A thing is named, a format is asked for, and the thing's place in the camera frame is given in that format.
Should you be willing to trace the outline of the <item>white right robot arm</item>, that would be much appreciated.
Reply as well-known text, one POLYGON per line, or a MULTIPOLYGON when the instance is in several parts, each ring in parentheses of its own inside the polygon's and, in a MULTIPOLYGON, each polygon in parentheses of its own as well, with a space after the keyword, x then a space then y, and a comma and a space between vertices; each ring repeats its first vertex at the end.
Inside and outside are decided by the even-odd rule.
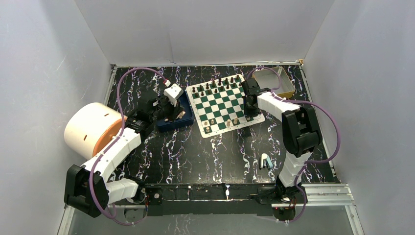
POLYGON ((265 111, 281 121, 286 157, 276 180, 276 198, 287 203, 299 191, 306 162, 322 142, 316 112, 311 107, 290 103, 268 88, 260 88, 253 78, 243 81, 241 86, 245 116, 254 117, 265 111))

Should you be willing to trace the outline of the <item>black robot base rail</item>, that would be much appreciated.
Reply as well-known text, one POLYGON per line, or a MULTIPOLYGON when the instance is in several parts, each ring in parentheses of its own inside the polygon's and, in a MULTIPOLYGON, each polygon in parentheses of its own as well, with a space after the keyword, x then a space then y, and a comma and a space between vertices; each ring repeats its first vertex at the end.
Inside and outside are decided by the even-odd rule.
POLYGON ((253 214, 292 222, 308 202, 304 187, 259 184, 146 184, 133 199, 116 203, 147 209, 149 216, 253 214))

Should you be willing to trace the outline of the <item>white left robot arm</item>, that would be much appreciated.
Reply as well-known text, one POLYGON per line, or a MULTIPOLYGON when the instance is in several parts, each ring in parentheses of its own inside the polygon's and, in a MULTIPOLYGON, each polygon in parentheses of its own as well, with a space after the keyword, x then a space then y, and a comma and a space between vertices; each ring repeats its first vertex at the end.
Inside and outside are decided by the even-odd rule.
POLYGON ((110 182, 110 175, 145 142, 157 121, 174 121, 184 113, 179 99, 165 95, 142 102, 126 116, 98 102, 81 108, 69 120, 64 140, 86 161, 67 170, 65 204, 95 218, 123 199, 142 203, 143 183, 129 178, 110 182))

